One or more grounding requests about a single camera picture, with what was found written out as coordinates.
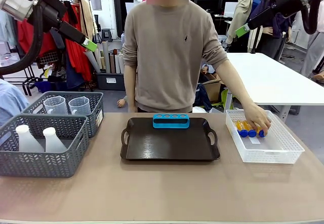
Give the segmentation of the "person's left hand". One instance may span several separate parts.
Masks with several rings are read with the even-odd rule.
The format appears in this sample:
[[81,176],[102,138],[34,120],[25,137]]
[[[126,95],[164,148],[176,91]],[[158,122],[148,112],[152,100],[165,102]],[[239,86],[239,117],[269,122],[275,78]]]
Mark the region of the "person's left hand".
[[271,120],[268,118],[266,111],[255,103],[249,103],[243,106],[247,122],[255,129],[260,127],[264,135],[267,135],[271,126]]

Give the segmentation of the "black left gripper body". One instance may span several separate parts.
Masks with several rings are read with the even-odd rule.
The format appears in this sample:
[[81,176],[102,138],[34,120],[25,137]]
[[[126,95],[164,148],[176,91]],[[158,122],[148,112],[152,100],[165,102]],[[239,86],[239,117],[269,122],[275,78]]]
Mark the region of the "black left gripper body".
[[66,11],[67,8],[59,0],[36,0],[27,22],[35,26],[42,18],[43,32],[47,33],[52,28],[58,30]]

